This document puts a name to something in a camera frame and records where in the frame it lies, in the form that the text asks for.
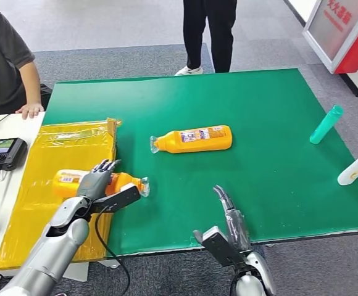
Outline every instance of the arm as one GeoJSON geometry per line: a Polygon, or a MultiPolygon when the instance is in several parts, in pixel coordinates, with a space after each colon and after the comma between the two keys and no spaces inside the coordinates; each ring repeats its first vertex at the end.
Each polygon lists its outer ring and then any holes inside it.
{"type": "Polygon", "coordinates": [[[16,113],[22,113],[26,119],[44,111],[41,105],[40,82],[38,71],[33,63],[33,54],[13,28],[9,21],[0,13],[0,51],[7,60],[19,69],[25,88],[27,104],[16,113]]]}
{"type": "Polygon", "coordinates": [[[33,62],[29,62],[19,69],[21,79],[23,80],[25,94],[27,96],[27,104],[22,106],[16,113],[22,113],[23,119],[38,116],[41,111],[45,109],[41,104],[41,87],[38,70],[33,62]]]}

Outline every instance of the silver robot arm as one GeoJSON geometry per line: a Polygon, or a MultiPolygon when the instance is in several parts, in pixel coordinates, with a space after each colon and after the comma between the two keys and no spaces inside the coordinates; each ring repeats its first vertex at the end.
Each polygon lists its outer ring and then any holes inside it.
{"type": "Polygon", "coordinates": [[[275,296],[276,288],[267,262],[250,247],[244,217],[223,188],[216,185],[226,217],[227,237],[214,226],[205,233],[195,230],[196,239],[222,266],[233,266],[237,296],[275,296]]]}
{"type": "Polygon", "coordinates": [[[42,231],[19,272],[0,291],[0,296],[51,295],[87,239],[92,213],[114,213],[141,198],[137,188],[128,184],[117,194],[104,197],[116,163],[107,160],[85,175],[77,195],[62,203],[42,231]]]}

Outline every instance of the leg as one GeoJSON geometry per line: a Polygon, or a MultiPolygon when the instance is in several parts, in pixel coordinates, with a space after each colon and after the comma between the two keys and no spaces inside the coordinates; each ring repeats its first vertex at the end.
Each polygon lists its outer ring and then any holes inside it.
{"type": "Polygon", "coordinates": [[[237,0],[204,0],[211,37],[212,59],[216,73],[229,72],[234,38],[237,0]]]}
{"type": "Polygon", "coordinates": [[[187,67],[199,68],[206,19],[204,3],[203,0],[184,0],[184,7],[184,38],[187,51],[187,67]]]}
{"type": "Polygon", "coordinates": [[[45,84],[41,84],[41,102],[42,103],[42,106],[45,108],[45,110],[48,105],[48,101],[50,101],[51,92],[52,90],[51,88],[47,87],[45,84]]]}

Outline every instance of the green table mat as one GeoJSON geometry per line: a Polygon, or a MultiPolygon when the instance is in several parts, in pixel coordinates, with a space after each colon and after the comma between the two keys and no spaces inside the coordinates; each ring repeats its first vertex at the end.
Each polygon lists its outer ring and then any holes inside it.
{"type": "Polygon", "coordinates": [[[58,83],[43,124],[123,121],[120,170],[151,180],[150,197],[113,219],[108,244],[123,255],[196,247],[194,229],[224,229],[215,184],[245,215],[253,242],[358,231],[358,180],[337,182],[353,158],[334,129],[309,141],[325,115],[297,69],[286,69],[58,83]],[[230,126],[233,146],[150,151],[151,135],[212,125],[230,126]]]}

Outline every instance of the bottle cap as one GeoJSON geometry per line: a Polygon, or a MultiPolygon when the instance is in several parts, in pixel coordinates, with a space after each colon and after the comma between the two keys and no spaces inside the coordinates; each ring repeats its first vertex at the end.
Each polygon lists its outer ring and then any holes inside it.
{"type": "Polygon", "coordinates": [[[141,179],[141,190],[140,194],[144,197],[148,197],[150,194],[150,185],[149,181],[149,177],[144,177],[141,179]]]}
{"type": "Polygon", "coordinates": [[[156,154],[159,151],[159,144],[157,143],[157,137],[150,137],[150,151],[152,151],[153,154],[156,154]]]}

